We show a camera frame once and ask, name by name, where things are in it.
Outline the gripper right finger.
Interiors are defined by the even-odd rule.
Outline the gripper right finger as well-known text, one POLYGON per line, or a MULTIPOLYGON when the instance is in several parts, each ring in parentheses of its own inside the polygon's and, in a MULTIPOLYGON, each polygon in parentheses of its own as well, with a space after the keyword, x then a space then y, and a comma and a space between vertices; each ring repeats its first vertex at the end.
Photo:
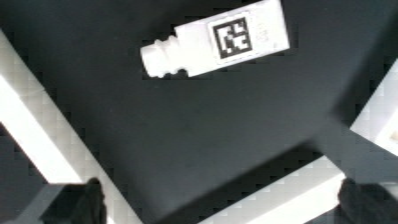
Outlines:
POLYGON ((398 224, 398 182, 343 180, 327 224, 398 224))

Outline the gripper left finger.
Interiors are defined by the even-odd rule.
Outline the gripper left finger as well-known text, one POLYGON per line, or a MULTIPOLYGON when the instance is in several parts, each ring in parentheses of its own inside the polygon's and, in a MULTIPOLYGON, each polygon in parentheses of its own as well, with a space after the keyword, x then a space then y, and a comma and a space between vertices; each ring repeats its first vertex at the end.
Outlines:
POLYGON ((48 185, 23 211, 23 224, 106 224, 101 183, 48 185))

